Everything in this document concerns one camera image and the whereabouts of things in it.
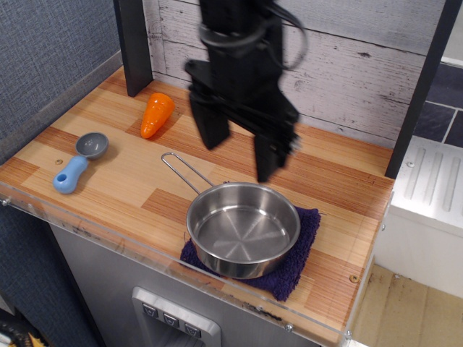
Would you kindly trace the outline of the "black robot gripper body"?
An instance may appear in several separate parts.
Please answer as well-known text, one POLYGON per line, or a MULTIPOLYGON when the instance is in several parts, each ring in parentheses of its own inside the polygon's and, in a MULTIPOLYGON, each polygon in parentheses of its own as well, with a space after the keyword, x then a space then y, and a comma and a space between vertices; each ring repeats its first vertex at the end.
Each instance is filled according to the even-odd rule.
POLYGON ((189 60, 190 94, 217 101, 229 122, 254 135, 286 142, 289 154, 296 140, 299 114, 279 88, 283 65, 283 26, 257 21, 243 32, 223 25, 199 27, 208 60, 189 60))

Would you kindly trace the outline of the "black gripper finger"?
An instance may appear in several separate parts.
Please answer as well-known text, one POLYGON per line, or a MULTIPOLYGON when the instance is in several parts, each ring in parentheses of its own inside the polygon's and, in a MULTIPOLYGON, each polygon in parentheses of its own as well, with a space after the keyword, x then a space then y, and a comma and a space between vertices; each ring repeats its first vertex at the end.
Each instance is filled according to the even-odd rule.
POLYGON ((200 137, 208 150, 230 136, 229 120, 219 102, 190 94, 190 106, 200 137))
POLYGON ((286 142, 267 134, 257 134, 254 138, 257 180, 267 182, 278 169, 285 166, 289 154, 286 142))

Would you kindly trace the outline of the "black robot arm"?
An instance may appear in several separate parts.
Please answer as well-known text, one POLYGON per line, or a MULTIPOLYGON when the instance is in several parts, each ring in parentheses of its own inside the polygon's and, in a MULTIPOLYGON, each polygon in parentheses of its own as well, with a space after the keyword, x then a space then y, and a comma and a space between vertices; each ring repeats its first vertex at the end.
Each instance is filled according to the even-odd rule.
POLYGON ((212 150, 234 122, 254 134, 257 180, 267 182, 296 147, 299 113, 279 88, 299 66, 307 36, 291 66, 283 61, 283 23, 302 23, 275 1, 201 1, 200 40, 208 60, 189 60, 190 106, 204 145, 212 150))

